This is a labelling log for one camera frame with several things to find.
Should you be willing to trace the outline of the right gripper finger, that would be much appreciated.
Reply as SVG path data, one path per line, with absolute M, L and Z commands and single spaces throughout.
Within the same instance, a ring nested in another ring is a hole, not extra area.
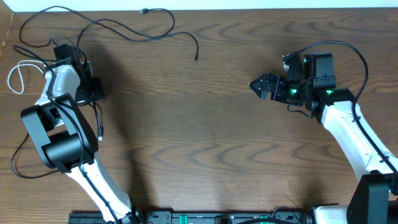
M 269 88 L 272 83 L 275 83 L 278 79 L 278 76 L 273 73 L 265 73 L 261 75 L 259 78 L 253 80 L 249 87 L 251 89 L 264 89 Z
M 267 94 L 271 91 L 271 86 L 250 86 L 250 89 L 262 100 L 267 98 Z

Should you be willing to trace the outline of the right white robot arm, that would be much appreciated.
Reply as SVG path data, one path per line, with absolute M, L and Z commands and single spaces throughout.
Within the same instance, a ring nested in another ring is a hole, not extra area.
M 287 76 L 265 73 L 249 87 L 261 99 L 304 106 L 338 142 L 358 186 L 348 205 L 314 206 L 302 223 L 397 223 L 397 158 L 363 117 L 354 95 L 336 87 L 333 56 L 314 52 L 286 55 Z

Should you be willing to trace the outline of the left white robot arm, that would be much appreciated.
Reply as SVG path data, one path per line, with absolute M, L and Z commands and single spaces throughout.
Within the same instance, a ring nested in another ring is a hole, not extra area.
M 100 118 L 94 131 L 81 105 L 96 107 L 104 96 L 101 80 L 92 76 L 83 52 L 68 44 L 54 48 L 55 60 L 44 59 L 45 86 L 35 105 L 22 110 L 21 120 L 43 163 L 76 181 L 91 197 L 105 223 L 144 223 L 130 196 L 119 188 L 101 162 Z

